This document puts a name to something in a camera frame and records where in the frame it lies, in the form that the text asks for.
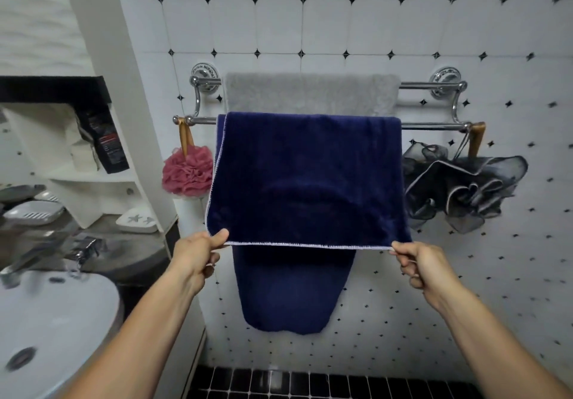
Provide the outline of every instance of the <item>towel rack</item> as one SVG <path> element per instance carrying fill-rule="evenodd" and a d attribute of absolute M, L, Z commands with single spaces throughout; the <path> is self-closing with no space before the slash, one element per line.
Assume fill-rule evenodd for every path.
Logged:
<path fill-rule="evenodd" d="M 212 94 L 222 84 L 217 70 L 206 62 L 198 63 L 191 70 L 192 76 L 189 83 L 195 89 L 195 112 L 193 115 L 184 117 L 188 126 L 196 124 L 216 124 L 216 117 L 199 117 L 201 109 L 201 91 Z M 452 122 L 404 122 L 403 130 L 428 130 L 428 131 L 459 131 L 468 132 L 472 127 L 470 121 L 460 121 L 458 118 L 458 99 L 460 94 L 468 87 L 466 81 L 461 80 L 461 73 L 454 67 L 445 67 L 436 71 L 430 78 L 430 82 L 402 82 L 400 89 L 426 89 L 435 99 L 452 99 Z M 175 115 L 173 123 L 179 124 L 181 117 Z"/>

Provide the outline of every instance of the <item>soap dish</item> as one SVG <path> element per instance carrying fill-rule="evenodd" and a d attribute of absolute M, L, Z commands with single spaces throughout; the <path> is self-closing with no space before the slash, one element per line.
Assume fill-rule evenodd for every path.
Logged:
<path fill-rule="evenodd" d="M 64 207 L 53 201 L 28 201 L 4 214 L 7 220 L 23 225 L 46 225 L 54 222 L 64 212 Z"/>
<path fill-rule="evenodd" d="M 56 197 L 53 193 L 51 193 L 50 191 L 44 191 L 44 192 L 40 192 L 38 195 L 36 195 L 34 197 L 34 200 L 40 200 L 40 201 L 53 201 L 54 203 L 59 203 L 60 199 L 58 197 Z"/>
<path fill-rule="evenodd" d="M 157 223 L 148 207 L 134 207 L 121 215 L 115 222 L 123 231 L 130 233 L 154 233 Z"/>

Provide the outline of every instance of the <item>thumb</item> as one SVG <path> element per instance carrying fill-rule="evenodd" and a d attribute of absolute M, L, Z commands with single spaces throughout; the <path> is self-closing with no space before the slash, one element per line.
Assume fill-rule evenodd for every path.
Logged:
<path fill-rule="evenodd" d="M 418 256 L 418 243 L 416 242 L 392 242 L 392 249 L 398 254 L 409 254 L 411 256 Z"/>
<path fill-rule="evenodd" d="M 211 242 L 211 249 L 220 248 L 221 245 L 227 241 L 228 237 L 229 231 L 227 229 L 220 229 L 217 234 L 214 234 L 209 238 Z"/>

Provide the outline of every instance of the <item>left hand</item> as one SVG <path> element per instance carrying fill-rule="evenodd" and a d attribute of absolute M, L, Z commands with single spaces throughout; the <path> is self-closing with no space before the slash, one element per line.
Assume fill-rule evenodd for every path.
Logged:
<path fill-rule="evenodd" d="M 167 271 L 178 274 L 190 283 L 191 291 L 197 294 L 205 285 L 205 279 L 213 275 L 213 266 L 220 259 L 219 253 L 212 251 L 223 248 L 228 237 L 229 231 L 222 229 L 214 236 L 200 231 L 178 240 Z"/>

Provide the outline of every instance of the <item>pink loofah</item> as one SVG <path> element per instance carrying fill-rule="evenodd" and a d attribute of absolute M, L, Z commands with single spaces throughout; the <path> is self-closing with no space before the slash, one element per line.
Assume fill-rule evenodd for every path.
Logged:
<path fill-rule="evenodd" d="M 187 146 L 187 157 L 176 148 L 165 161 L 162 186 L 167 192 L 198 197 L 211 189 L 213 159 L 207 147 Z"/>

